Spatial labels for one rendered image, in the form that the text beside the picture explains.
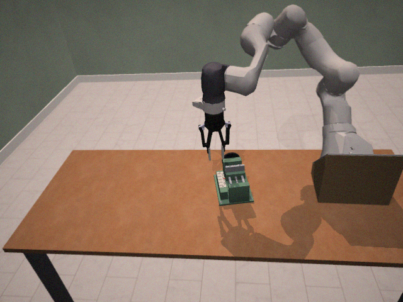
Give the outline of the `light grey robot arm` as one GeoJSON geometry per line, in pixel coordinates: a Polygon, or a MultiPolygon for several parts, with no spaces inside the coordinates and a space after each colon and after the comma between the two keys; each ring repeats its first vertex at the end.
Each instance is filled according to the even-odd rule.
{"type": "Polygon", "coordinates": [[[241,47],[254,57],[249,67],[219,62],[204,65],[201,73],[203,96],[192,105],[217,115],[226,110],[225,91],[243,96],[253,93],[269,47],[278,50],[292,38],[310,68],[323,75],[316,88],[324,122],[320,158],[326,154],[374,154],[372,145],[356,134],[356,128],[351,124],[351,107],[345,97],[346,91],[360,76],[357,65],[336,55],[321,32],[308,22],[305,11],[294,4],[287,6],[275,20],[268,13],[260,13],[246,25],[241,34],[241,47]]]}

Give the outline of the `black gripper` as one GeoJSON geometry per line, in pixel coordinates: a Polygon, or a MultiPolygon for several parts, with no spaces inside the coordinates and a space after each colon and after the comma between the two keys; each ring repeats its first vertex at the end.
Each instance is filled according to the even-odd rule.
{"type": "Polygon", "coordinates": [[[224,112],[221,112],[217,115],[210,115],[208,113],[205,113],[205,122],[203,125],[198,125],[199,131],[201,132],[201,141],[203,147],[207,148],[207,153],[208,153],[208,158],[209,161],[211,160],[211,155],[210,155],[210,142],[212,139],[212,133],[215,131],[219,132],[220,140],[221,140],[221,150],[222,150],[222,159],[224,159],[224,152],[225,152],[225,145],[229,144],[229,137],[230,137],[230,128],[231,128],[231,123],[225,122],[224,120],[224,112]],[[226,133],[225,133],[225,141],[222,136],[221,129],[225,125],[226,127],[226,133]],[[204,137],[204,129],[205,127],[208,129],[208,137],[207,137],[207,142],[205,143],[205,137],[204,137]]]}

